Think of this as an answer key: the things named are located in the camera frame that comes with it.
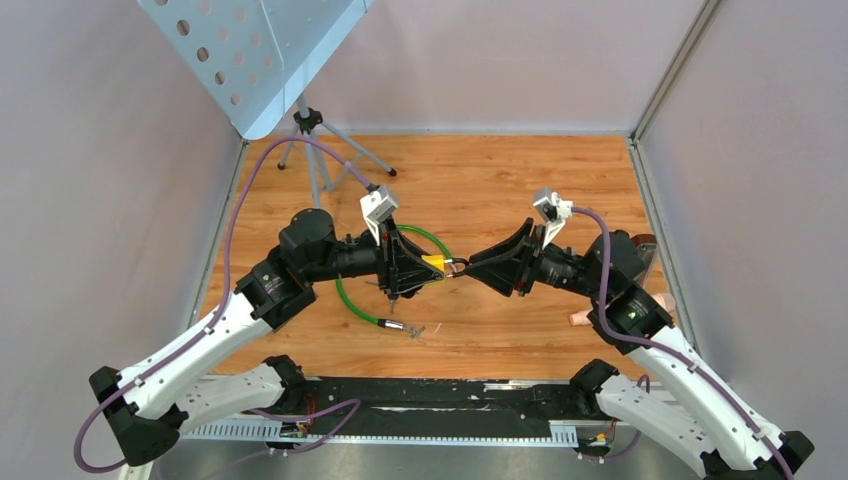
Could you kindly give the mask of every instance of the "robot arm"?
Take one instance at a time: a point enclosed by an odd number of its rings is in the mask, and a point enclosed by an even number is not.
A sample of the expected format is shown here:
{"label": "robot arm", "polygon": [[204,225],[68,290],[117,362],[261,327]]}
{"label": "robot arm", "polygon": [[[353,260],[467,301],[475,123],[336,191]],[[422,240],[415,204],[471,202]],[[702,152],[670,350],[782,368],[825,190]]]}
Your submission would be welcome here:
{"label": "robot arm", "polygon": [[[366,196],[375,197],[375,207],[386,202],[393,206],[371,212],[374,225],[369,223],[369,230],[357,238],[337,240],[332,218],[323,210],[297,213],[280,232],[279,245],[236,283],[224,305],[137,364],[121,371],[103,367],[91,375],[89,383],[100,402],[134,384],[104,410],[129,465],[158,458],[181,433],[210,421],[253,408],[295,408],[305,379],[285,356],[269,358],[240,375],[197,382],[236,350],[282,328],[312,304],[314,282],[376,274],[379,288],[396,299],[444,279],[442,269],[421,258],[426,252],[397,230],[391,192],[383,187]],[[218,321],[210,327],[216,315]],[[156,373],[142,376],[177,352],[182,354]]]}
{"label": "robot arm", "polygon": [[[636,426],[702,477],[786,478],[766,440],[778,447],[793,472],[800,467],[812,453],[812,443],[800,432],[782,432],[754,412],[701,359],[665,309],[636,281],[647,265],[627,232],[610,234],[607,295],[600,299],[602,237],[583,256],[561,249],[551,243],[550,232],[555,235],[562,228],[571,203],[546,188],[536,194],[533,205],[546,224],[534,226],[528,218],[512,237],[471,256],[464,275],[505,296],[513,291],[526,295],[539,281],[589,297],[595,306],[589,316],[595,331],[658,378],[686,413],[635,389],[614,367],[600,360],[572,379],[584,390],[588,404]],[[615,336],[600,321],[601,302]],[[653,347],[616,338],[622,335],[648,339]],[[667,350],[679,352],[685,362]],[[759,432],[749,427],[739,409],[754,420]]]}

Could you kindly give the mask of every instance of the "perforated metal sheet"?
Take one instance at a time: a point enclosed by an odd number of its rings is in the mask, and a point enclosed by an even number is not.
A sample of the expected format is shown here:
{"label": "perforated metal sheet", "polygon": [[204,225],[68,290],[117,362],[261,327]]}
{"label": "perforated metal sheet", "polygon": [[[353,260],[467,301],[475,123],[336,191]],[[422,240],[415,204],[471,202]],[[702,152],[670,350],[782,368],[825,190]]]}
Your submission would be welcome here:
{"label": "perforated metal sheet", "polygon": [[[305,438],[280,436],[280,423],[265,419],[227,418],[206,424],[185,435],[194,440],[243,440],[262,442],[310,443],[320,435]],[[551,422],[551,436],[545,438],[483,438],[483,437],[414,437],[376,435],[336,435],[331,443],[360,443],[372,445],[468,445],[515,447],[576,447],[577,429],[562,422]]]}
{"label": "perforated metal sheet", "polygon": [[139,0],[139,5],[236,130],[253,140],[271,132],[372,2]]}

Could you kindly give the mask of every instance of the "metal connector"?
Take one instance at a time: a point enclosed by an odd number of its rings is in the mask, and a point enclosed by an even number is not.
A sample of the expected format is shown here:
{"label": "metal connector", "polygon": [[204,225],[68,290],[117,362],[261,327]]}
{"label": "metal connector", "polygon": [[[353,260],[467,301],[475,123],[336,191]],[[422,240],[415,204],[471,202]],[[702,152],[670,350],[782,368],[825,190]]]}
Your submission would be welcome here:
{"label": "metal connector", "polygon": [[[464,258],[448,258],[445,260],[445,265],[451,268],[452,273],[445,275],[447,278],[457,278],[465,275],[465,269],[468,268],[468,260]],[[462,268],[456,268],[457,265],[462,265]]]}
{"label": "metal connector", "polygon": [[545,248],[565,227],[565,219],[571,216],[574,202],[563,200],[551,187],[545,187],[533,195],[533,206],[545,220],[545,238],[542,241],[542,248]]}
{"label": "metal connector", "polygon": [[389,187],[381,185],[377,190],[359,199],[362,218],[368,231],[380,245],[380,224],[388,220],[398,208],[398,201]]}
{"label": "metal connector", "polygon": [[412,325],[407,325],[403,322],[398,322],[397,320],[392,319],[381,319],[380,326],[384,328],[390,328],[392,330],[403,330],[404,332],[409,333],[409,336],[412,337],[413,340],[418,339],[421,336],[421,333],[424,332],[424,329],[427,327],[421,327],[420,329],[416,329]]}

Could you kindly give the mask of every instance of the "metal strip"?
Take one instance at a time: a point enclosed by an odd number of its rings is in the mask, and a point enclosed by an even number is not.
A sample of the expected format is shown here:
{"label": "metal strip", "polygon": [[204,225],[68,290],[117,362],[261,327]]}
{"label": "metal strip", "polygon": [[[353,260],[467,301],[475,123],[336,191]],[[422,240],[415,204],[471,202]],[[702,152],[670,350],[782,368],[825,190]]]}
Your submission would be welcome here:
{"label": "metal strip", "polygon": [[488,382],[483,384],[483,391],[527,390],[536,385],[568,385],[568,380],[510,380],[507,383]]}
{"label": "metal strip", "polygon": [[639,190],[642,192],[642,200],[645,204],[645,213],[648,216],[648,223],[651,225],[654,235],[657,237],[657,244],[660,249],[660,261],[663,266],[668,288],[674,296],[677,303],[677,324],[683,329],[683,334],[689,340],[695,349],[698,348],[695,331],[692,328],[694,321],[691,312],[687,306],[686,290],[684,281],[681,280],[677,273],[677,265],[680,265],[679,257],[669,241],[668,227],[663,220],[665,216],[659,203],[655,199],[656,188],[654,187],[653,176],[650,173],[650,168],[645,161],[645,153],[639,143],[633,143],[628,140],[627,150],[630,152],[630,160],[633,162],[633,171],[636,173],[636,182],[639,184]]}
{"label": "metal strip", "polygon": [[221,248],[221,241],[224,239],[224,231],[227,229],[227,220],[229,220],[230,208],[233,205],[233,200],[236,198],[236,190],[238,190],[239,179],[241,178],[244,164],[247,160],[247,149],[250,142],[242,140],[241,149],[239,150],[238,158],[236,159],[236,167],[233,169],[233,176],[230,179],[230,189],[227,192],[227,197],[224,199],[224,205],[221,207],[221,214],[218,218],[218,225],[215,227],[215,236],[212,241],[212,247],[209,250],[209,257],[206,259],[206,266],[203,269],[203,277],[200,281],[200,286],[197,289],[197,296],[194,299],[194,305],[191,308],[191,318],[189,319],[186,328],[194,325],[200,315],[200,309],[203,307],[203,300],[206,299],[206,291],[209,289],[209,282],[212,280],[212,272],[215,270],[215,261],[218,259],[218,250]]}
{"label": "metal strip", "polygon": [[[353,157],[353,160],[351,160],[351,161],[350,161],[350,164],[351,164],[352,166],[354,166],[354,167],[355,167],[355,166],[356,166],[356,164],[359,162],[359,159],[360,159],[361,157],[362,157],[362,154],[361,154],[361,153],[359,153],[359,152],[356,152],[356,155]],[[336,187],[338,187],[338,186],[339,186],[339,184],[340,184],[340,183],[342,183],[342,180],[344,180],[344,179],[345,179],[345,177],[347,176],[347,174],[348,174],[349,172],[350,172],[350,170],[349,170],[349,169],[347,169],[347,168],[343,169],[343,170],[342,170],[342,173],[340,173],[340,174],[339,174],[339,176],[338,176],[338,177],[336,177],[336,179],[335,179],[335,180],[333,180],[332,182],[330,182],[330,184],[329,184],[329,185],[326,185],[326,184],[325,184],[325,185],[322,187],[322,190],[327,191],[327,192],[332,192],[333,190],[335,190],[335,189],[336,189]]]}
{"label": "metal strip", "polygon": [[698,15],[695,16],[695,21],[686,33],[683,43],[680,45],[680,48],[677,49],[674,59],[671,61],[665,75],[663,75],[663,78],[660,81],[660,84],[654,91],[654,95],[648,102],[645,112],[636,124],[636,128],[631,134],[632,139],[641,141],[645,136],[645,132],[654,121],[654,117],[656,117],[660,106],[663,104],[669,91],[677,81],[677,77],[686,65],[686,62],[689,60],[692,51],[698,45],[700,39],[704,36],[704,32],[706,32],[713,18],[715,18],[715,13],[718,11],[718,7],[720,7],[722,3],[724,3],[724,0],[706,0],[704,1],[704,4],[701,5],[701,10],[698,11]]}
{"label": "metal strip", "polygon": [[[273,134],[287,134],[287,128],[276,128]],[[512,129],[462,129],[462,128],[339,128],[354,135],[488,135],[488,136],[578,136],[578,137],[629,137],[630,130],[512,130]]]}
{"label": "metal strip", "polygon": [[[237,440],[281,443],[312,443],[321,435],[302,438],[280,436],[280,423],[264,418],[225,418],[199,427],[183,438],[192,440]],[[577,428],[567,422],[551,422],[551,436],[538,438],[499,437],[415,437],[376,435],[335,435],[327,443],[369,445],[461,445],[486,447],[577,447]]]}

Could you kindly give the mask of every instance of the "beige object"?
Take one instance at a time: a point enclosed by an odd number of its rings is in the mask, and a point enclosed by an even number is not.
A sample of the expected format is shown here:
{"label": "beige object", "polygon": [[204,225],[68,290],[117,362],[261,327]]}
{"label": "beige object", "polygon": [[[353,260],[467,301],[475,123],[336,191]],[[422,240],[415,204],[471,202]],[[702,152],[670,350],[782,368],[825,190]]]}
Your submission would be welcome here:
{"label": "beige object", "polygon": [[[674,297],[670,293],[657,293],[651,295],[651,298],[656,300],[656,302],[669,313],[673,312],[674,307],[677,306],[677,303],[674,301]],[[591,312],[591,310],[583,310],[582,312],[572,313],[568,317],[569,320],[571,320],[571,325],[591,325],[592,322],[589,321],[589,312]]]}

